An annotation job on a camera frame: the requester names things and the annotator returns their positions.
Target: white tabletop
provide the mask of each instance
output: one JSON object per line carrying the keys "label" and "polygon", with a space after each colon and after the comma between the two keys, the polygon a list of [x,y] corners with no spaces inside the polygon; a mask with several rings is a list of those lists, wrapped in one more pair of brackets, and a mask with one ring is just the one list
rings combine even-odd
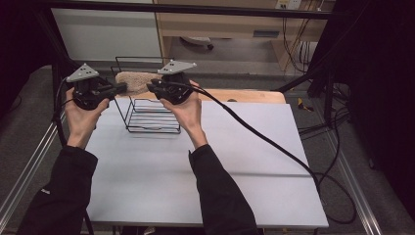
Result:
{"label": "white tabletop", "polygon": [[[129,100],[117,99],[122,110]],[[289,105],[225,103],[259,132],[307,164]],[[213,102],[203,101],[210,146],[253,208],[259,227],[327,227],[312,178]],[[114,102],[87,150],[99,159],[88,213],[94,222],[200,226],[188,135],[130,133]]]}

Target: hand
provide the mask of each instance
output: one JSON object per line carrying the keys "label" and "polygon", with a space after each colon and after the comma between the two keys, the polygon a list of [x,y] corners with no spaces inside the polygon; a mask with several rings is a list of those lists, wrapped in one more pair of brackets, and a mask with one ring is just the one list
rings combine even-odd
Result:
{"label": "hand", "polygon": [[69,102],[65,105],[65,114],[68,119],[70,132],[68,145],[85,149],[101,112],[107,108],[110,100],[104,99],[95,110],[86,111],[79,108],[72,101],[72,92],[73,88],[67,91],[67,101]]}
{"label": "hand", "polygon": [[[199,86],[192,80],[190,83]],[[197,92],[193,92],[185,102],[179,105],[172,105],[165,99],[160,99],[160,101],[166,109],[174,113],[177,121],[189,134],[196,149],[208,143],[201,124],[202,101]]]}

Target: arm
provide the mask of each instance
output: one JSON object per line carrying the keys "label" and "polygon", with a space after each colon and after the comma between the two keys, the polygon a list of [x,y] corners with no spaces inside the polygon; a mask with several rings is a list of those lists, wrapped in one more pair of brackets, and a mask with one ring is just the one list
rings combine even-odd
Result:
{"label": "arm", "polygon": [[198,94],[193,92],[184,103],[176,106],[163,99],[161,102],[175,114],[196,149],[189,154],[189,160],[197,178],[206,234],[258,234],[250,205],[208,144],[201,125],[202,101]]}
{"label": "arm", "polygon": [[[67,92],[67,100],[72,99],[72,90]],[[84,111],[74,102],[66,104],[68,144],[55,161],[49,183],[32,199],[18,234],[80,233],[98,161],[83,149],[108,103],[104,100],[94,111]]]}

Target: person's left hand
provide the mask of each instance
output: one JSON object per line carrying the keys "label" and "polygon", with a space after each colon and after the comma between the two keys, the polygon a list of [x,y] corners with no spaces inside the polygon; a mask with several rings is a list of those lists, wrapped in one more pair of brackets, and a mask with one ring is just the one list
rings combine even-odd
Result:
{"label": "person's left hand", "polygon": [[70,132],[67,145],[85,149],[101,112],[108,107],[110,100],[105,99],[95,110],[86,111],[79,108],[72,100],[72,92],[73,88],[67,91],[67,101],[69,102],[65,104],[65,114]]}

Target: black jacket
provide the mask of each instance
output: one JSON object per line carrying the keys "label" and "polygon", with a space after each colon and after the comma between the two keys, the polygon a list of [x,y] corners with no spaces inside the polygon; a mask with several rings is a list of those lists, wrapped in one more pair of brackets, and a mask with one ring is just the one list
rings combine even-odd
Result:
{"label": "black jacket", "polygon": [[[189,153],[189,160],[197,178],[206,234],[257,234],[253,211],[210,145]],[[18,234],[79,234],[97,162],[84,150],[64,147],[50,182],[33,198]]]}

